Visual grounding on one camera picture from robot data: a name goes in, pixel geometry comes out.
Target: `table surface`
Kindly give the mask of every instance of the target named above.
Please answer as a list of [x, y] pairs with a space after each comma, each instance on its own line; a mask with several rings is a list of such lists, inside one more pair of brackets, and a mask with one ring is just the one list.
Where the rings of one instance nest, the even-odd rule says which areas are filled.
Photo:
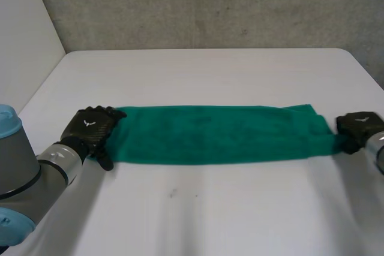
[[[340, 49], [68, 54], [22, 110], [35, 153], [87, 106], [310, 103], [334, 129], [384, 115], [384, 91]], [[361, 153], [197, 167], [86, 161], [36, 231], [5, 255], [383, 255], [384, 177]]]

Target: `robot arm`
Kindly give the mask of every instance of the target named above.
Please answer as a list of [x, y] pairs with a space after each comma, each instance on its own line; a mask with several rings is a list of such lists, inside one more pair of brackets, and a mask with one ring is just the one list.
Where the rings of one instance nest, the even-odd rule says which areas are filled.
[[34, 231], [87, 156], [105, 170], [113, 168], [104, 145], [123, 117], [111, 107], [79, 110], [61, 140], [36, 158], [16, 112], [0, 106], [0, 254]]

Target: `green towel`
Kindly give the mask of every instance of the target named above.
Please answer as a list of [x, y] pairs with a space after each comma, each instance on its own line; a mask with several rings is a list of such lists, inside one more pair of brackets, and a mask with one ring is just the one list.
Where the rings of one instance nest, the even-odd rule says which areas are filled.
[[339, 152], [312, 106], [121, 107], [106, 143], [112, 161], [201, 165], [300, 159]]

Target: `logo on robotic hand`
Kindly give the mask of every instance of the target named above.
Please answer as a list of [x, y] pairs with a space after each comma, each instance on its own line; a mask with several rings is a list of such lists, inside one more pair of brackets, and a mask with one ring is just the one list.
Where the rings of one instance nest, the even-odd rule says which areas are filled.
[[369, 117], [363, 118], [363, 119], [356, 119], [356, 121], [360, 122], [366, 122], [369, 119]]
[[84, 120], [84, 124], [85, 124], [86, 127], [88, 127], [90, 125], [96, 124], [96, 122], [89, 123], [89, 122]]

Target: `white wall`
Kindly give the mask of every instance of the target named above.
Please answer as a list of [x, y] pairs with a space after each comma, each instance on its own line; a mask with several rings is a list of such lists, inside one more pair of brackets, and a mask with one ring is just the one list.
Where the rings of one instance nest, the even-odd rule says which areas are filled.
[[0, 103], [19, 112], [64, 55], [42, 0], [0, 0]]

